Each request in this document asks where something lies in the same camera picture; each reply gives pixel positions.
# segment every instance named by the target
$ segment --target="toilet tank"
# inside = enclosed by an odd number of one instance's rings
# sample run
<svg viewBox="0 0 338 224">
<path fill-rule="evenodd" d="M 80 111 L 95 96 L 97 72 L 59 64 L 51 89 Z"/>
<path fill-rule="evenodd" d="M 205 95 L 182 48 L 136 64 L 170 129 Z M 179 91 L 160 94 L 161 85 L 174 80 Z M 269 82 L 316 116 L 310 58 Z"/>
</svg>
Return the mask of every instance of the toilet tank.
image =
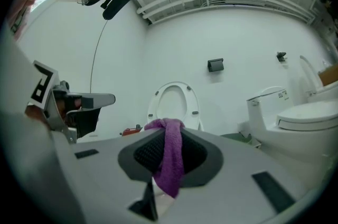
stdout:
<svg viewBox="0 0 338 224">
<path fill-rule="evenodd" d="M 277 114 L 292 107 L 293 103 L 286 89 L 275 86 L 247 100 L 247 105 L 250 127 L 262 128 L 275 123 Z"/>
</svg>

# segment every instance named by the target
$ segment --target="hand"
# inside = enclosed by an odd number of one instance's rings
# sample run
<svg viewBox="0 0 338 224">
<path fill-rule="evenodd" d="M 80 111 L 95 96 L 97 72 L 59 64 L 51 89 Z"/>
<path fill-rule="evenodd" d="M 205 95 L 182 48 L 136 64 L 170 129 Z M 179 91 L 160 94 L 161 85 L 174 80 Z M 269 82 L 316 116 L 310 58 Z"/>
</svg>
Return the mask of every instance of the hand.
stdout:
<svg viewBox="0 0 338 224">
<path fill-rule="evenodd" d="M 61 118 L 64 120 L 66 116 L 66 109 L 65 109 L 64 101 L 57 100 L 57 107 L 58 107 L 58 111 L 59 111 Z M 81 107 L 81 99 L 75 100 L 75 107 L 76 109 L 79 109 Z M 41 108 L 34 106 L 34 105 L 27 106 L 25 113 L 28 117 L 35 119 L 35 120 L 39 120 L 40 122 L 44 123 L 47 126 L 47 128 L 50 130 L 50 126 Z"/>
</svg>

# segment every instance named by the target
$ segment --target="toilet paper holder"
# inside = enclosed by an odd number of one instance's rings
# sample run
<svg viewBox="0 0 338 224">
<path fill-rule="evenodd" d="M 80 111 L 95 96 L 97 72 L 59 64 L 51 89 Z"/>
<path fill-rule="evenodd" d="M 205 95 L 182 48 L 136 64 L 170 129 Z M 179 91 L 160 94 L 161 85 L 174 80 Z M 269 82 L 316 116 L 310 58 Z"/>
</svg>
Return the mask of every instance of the toilet paper holder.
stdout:
<svg viewBox="0 0 338 224">
<path fill-rule="evenodd" d="M 216 71 L 224 70 L 223 58 L 215 59 L 215 60 L 209 60 L 208 61 L 208 70 L 209 70 L 209 72 L 216 72 Z"/>
</svg>

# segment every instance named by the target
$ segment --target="red object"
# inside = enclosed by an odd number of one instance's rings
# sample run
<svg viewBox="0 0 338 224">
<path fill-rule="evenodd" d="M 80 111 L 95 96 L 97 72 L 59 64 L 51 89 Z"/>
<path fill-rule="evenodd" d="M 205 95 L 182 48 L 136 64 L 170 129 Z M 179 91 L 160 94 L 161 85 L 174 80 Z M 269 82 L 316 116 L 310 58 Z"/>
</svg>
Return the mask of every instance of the red object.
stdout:
<svg viewBox="0 0 338 224">
<path fill-rule="evenodd" d="M 127 128 L 123 131 L 122 136 L 128 136 L 131 134 L 135 134 L 141 131 L 142 128 Z"/>
</svg>

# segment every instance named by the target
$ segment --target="label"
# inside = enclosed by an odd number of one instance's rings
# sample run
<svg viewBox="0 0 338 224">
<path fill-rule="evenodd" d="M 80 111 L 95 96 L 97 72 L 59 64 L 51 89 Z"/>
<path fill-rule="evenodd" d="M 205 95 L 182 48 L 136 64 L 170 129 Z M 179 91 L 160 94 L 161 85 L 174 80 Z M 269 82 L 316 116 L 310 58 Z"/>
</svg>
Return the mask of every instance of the label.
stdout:
<svg viewBox="0 0 338 224">
<path fill-rule="evenodd" d="M 284 90 L 278 94 L 278 98 L 283 98 L 284 100 L 287 100 L 289 99 L 289 95 L 287 94 L 286 90 Z"/>
</svg>

